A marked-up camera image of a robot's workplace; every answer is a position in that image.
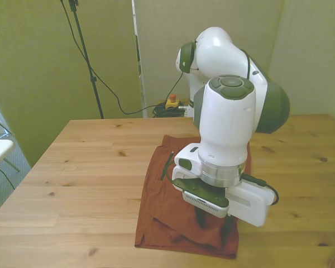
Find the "dark green joint cap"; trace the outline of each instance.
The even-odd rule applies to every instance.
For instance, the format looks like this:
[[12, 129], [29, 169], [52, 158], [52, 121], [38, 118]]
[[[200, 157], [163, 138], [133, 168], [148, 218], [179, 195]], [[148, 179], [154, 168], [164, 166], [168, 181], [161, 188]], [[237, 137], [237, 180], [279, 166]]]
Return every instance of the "dark green joint cap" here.
[[288, 120], [290, 111], [289, 98], [281, 86], [268, 81], [261, 118], [256, 132], [271, 134]]
[[181, 47], [179, 68], [189, 74], [192, 62], [195, 57], [195, 42], [188, 42]]

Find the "chair leg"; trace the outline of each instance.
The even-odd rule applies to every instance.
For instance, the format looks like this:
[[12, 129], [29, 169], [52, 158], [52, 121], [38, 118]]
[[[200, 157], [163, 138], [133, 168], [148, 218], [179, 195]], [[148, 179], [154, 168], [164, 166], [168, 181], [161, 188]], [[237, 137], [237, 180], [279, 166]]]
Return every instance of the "chair leg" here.
[[7, 160], [6, 158], [4, 158], [4, 161], [6, 162], [6, 163], [8, 163], [9, 165], [11, 165], [17, 172], [20, 172], [21, 170], [17, 167], [17, 166], [15, 166], [13, 163], [11, 163], [9, 160]]

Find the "microphone stand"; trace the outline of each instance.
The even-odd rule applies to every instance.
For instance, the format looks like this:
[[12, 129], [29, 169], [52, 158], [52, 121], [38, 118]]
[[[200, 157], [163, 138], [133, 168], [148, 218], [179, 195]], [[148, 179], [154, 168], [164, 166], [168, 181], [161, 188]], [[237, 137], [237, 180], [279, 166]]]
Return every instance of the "microphone stand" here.
[[77, 8], [76, 8], [76, 6], [78, 6], [78, 0], [68, 0], [68, 2], [69, 2], [69, 6], [71, 8], [71, 11], [73, 12], [74, 19], [76, 21], [80, 41], [82, 43], [84, 57], [85, 57], [85, 60], [87, 62], [87, 66], [88, 66], [88, 70], [89, 70], [90, 81], [92, 82], [92, 86], [93, 86], [93, 90], [94, 90], [94, 94], [95, 94], [95, 99], [97, 100], [97, 105], [98, 105], [98, 109], [99, 109], [100, 118], [104, 119], [101, 102], [100, 102], [99, 96], [98, 96], [97, 86], [95, 85], [95, 83], [97, 81], [97, 78], [92, 73], [92, 67], [90, 66], [90, 63], [89, 63], [87, 50], [86, 50], [85, 45], [84, 45], [82, 31], [81, 31], [80, 26], [79, 26], [79, 21], [78, 21], [78, 16], [77, 16]]

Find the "wood grain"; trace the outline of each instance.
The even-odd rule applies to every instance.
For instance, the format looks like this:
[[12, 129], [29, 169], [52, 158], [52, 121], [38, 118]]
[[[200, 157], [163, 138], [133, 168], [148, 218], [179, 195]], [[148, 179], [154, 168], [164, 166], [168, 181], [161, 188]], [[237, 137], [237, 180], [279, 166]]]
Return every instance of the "wood grain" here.
[[335, 268], [335, 121], [292, 116], [251, 140], [252, 173], [280, 194], [266, 224], [240, 221], [234, 261], [134, 248], [147, 165], [188, 118], [70, 121], [0, 209], [0, 267]]

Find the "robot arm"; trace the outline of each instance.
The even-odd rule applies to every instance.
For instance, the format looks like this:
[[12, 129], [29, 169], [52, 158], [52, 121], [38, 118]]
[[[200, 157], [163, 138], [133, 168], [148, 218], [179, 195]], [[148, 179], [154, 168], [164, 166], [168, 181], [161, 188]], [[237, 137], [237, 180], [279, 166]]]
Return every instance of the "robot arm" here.
[[248, 54], [234, 46], [228, 33], [219, 27], [208, 28], [196, 42], [185, 44], [178, 53], [176, 67], [184, 72], [189, 83], [190, 117], [194, 116], [194, 96], [198, 90], [210, 78], [230, 74], [247, 78], [256, 88], [254, 131], [273, 133], [288, 119], [289, 99], [283, 89]]
[[188, 114], [201, 143], [176, 155], [174, 187], [184, 200], [217, 217], [230, 214], [263, 225], [274, 193], [243, 174], [247, 144], [253, 132], [272, 133], [285, 123], [288, 96], [218, 27], [185, 44], [176, 66], [189, 82]]

